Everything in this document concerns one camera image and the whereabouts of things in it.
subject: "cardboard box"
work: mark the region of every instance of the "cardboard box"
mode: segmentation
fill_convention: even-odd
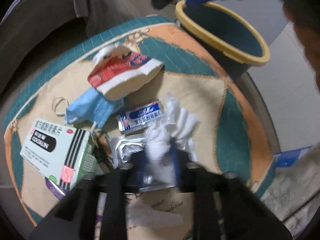
[[[21,149],[21,156],[45,177],[70,190],[97,163],[90,132],[36,119]]]

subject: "green label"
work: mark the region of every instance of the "green label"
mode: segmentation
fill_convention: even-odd
[[[57,184],[57,179],[56,179],[55,176],[50,175],[50,176],[49,176],[49,180],[51,180],[54,184]]]

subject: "white cloth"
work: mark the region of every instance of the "white cloth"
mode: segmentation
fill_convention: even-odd
[[[178,149],[189,152],[191,160],[196,161],[191,134],[197,122],[197,116],[181,108],[179,100],[168,93],[166,113],[145,131],[146,154],[156,180],[176,184],[172,161],[165,155],[170,150],[171,138],[175,138]]]
[[[157,211],[137,201],[126,207],[126,223],[128,227],[174,227],[183,223],[182,216],[172,212]]]
[[[320,144],[281,174],[266,190],[261,200],[283,221],[290,217],[320,189]],[[308,225],[320,205],[320,196],[296,212],[284,224],[294,238]]]

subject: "black tool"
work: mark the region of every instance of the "black tool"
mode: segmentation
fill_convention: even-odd
[[[224,219],[227,239],[290,240],[287,228],[232,173],[208,172],[177,150],[171,141],[170,156],[181,192],[194,192],[194,239],[220,239],[219,220]],[[144,151],[131,159],[143,162]],[[38,224],[30,240],[93,240],[100,192],[107,193],[101,240],[126,240],[125,193],[140,189],[141,167],[125,163],[110,174],[84,178]],[[221,196],[222,217],[213,192]]]

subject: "mask ear loop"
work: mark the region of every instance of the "mask ear loop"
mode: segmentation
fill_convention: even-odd
[[[51,109],[57,116],[65,116],[66,114],[66,113],[57,112],[58,105],[63,101],[66,101],[68,106],[70,106],[69,101],[63,97],[56,97],[52,100]]]
[[[94,134],[95,134],[94,129],[96,128],[96,126],[97,126],[97,122],[94,121],[92,126],[91,126],[91,128],[90,128],[90,130],[89,130],[89,132],[90,132],[91,139],[92,139],[94,145],[99,148],[98,143],[97,143],[97,139],[94,138]]]

